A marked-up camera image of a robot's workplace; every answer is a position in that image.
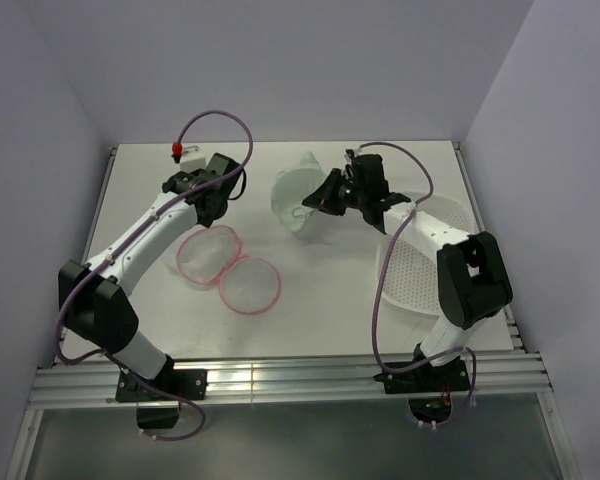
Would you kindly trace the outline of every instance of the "white mesh basket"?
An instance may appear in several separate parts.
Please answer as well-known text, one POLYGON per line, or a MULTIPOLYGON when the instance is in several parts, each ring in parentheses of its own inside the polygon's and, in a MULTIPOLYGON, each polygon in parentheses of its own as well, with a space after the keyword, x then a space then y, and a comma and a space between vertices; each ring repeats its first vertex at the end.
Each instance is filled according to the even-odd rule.
MULTIPOLYGON (((422 192, 405 194, 413 200, 424 195, 422 192)), ((420 204, 420 210, 459 230, 476 232, 472 213, 450 198, 434 195, 420 204)), ((385 235, 378 243, 376 276, 380 274, 390 241, 391 237, 385 235)), ((440 303, 435 265, 408 243, 398 241, 389 262, 382 298, 398 308, 426 315, 438 315, 440 303)))

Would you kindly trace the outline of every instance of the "white tabletop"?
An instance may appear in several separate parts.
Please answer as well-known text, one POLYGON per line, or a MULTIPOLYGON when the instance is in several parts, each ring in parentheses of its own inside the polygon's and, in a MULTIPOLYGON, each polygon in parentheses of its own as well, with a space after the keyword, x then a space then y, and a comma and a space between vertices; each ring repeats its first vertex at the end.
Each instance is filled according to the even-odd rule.
MULTIPOLYGON (((280 272, 277 304, 257 316, 229 310, 217 289, 199 291, 158 260, 138 283, 131 303, 140 328, 156 346, 178 359, 273 358, 371 353, 370 322, 375 294, 375 252, 380 233, 359 212, 344 217, 318 214, 315 236, 299 240, 271 213, 276 174, 306 151, 328 172, 344 165, 351 142, 257 143, 248 166, 248 188, 214 225, 229 225, 243 240, 243 252, 271 262, 280 272)), ((429 169, 436 193, 471 210, 450 142, 398 142, 429 169)), ((210 158, 220 152, 242 161, 246 144, 198 144, 210 158)), ((170 145, 121 145, 106 188, 89 256, 111 244, 155 200, 162 182, 177 171, 170 145)), ((405 155, 378 147, 393 191, 424 191, 426 180, 405 155)), ((379 343, 386 353, 411 353, 434 317, 387 306, 380 313, 379 343)), ((511 350, 503 313, 480 329, 469 345, 477 351, 511 350)), ((74 356, 90 348, 69 332, 64 350, 74 356)))

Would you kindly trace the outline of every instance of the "glass panel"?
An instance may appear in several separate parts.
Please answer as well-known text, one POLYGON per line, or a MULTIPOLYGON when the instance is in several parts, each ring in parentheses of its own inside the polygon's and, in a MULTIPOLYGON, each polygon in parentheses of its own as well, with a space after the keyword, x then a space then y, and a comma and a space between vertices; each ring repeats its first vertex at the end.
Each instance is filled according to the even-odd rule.
POLYGON ((477 400, 435 433, 404 398, 216 406, 174 443, 139 437, 132 409, 49 411, 27 478, 560 478, 535 395, 477 400))

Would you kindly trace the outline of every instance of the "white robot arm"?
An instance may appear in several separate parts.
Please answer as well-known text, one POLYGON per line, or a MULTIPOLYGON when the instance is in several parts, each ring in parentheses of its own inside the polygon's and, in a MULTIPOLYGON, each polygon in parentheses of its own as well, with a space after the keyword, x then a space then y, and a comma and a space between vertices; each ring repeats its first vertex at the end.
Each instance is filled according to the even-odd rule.
MULTIPOLYGON (((354 208, 369 225, 388 235, 400 232, 411 216, 392 242, 409 243, 437 266, 442 310, 431 333, 416 348, 416 359, 464 347, 487 317, 512 300, 511 285, 493 235, 472 235, 425 212, 416 214, 416 202, 389 191, 380 155, 347 151, 345 168, 334 168, 303 205, 329 215, 344 215, 347 208, 354 208)), ((430 363, 443 367, 458 355, 441 356, 430 363)))
POLYGON ((238 167, 234 160, 215 154, 204 169, 176 173, 162 185, 162 193, 149 210, 118 240, 84 265, 67 262, 58 275, 60 305, 83 279, 88 275, 93 277, 72 299, 64 316, 64 326, 167 392, 176 388, 174 362, 140 332, 138 317, 128 297, 142 275, 174 240, 193 226, 209 227, 224 215, 239 175, 182 201, 174 201, 176 197, 238 167), (146 223, 143 232, 128 243, 132 233, 146 223), (121 246, 124 254, 114 260, 112 253, 121 246), (98 265, 105 267, 97 272, 91 270, 98 265))
MULTIPOLYGON (((401 203, 389 210, 385 215, 385 229, 387 235, 393 235, 400 225, 407 219, 413 209, 414 202, 401 203)), ((418 212, 407 227, 400 234, 398 241, 407 242, 434 265, 438 263, 438 252, 445 245, 458 245, 467 242, 470 233, 453 228, 426 212, 418 212)), ((469 338, 484 324, 485 319, 476 321, 471 327, 463 329, 451 323, 441 312, 433 329, 420 344, 420 350, 425 357, 434 356, 445 350, 463 347, 469 338)), ((431 361, 433 366, 441 366, 453 360, 454 355, 436 358, 431 361)))

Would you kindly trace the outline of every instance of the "white wall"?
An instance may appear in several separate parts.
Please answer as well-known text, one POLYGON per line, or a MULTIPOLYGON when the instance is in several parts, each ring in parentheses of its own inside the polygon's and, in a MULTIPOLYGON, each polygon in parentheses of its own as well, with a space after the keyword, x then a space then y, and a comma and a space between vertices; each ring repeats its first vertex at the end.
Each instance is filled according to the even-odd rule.
POLYGON ((0 0, 0 478, 57 315, 57 271, 80 258, 105 150, 15 0, 0 0))
POLYGON ((600 0, 536 0, 463 144, 522 334, 600 478, 600 0))
MULTIPOLYGON (((460 140, 532 0, 22 3, 115 143, 210 107, 258 140, 460 140)), ((242 138, 226 125, 195 138, 242 138)))

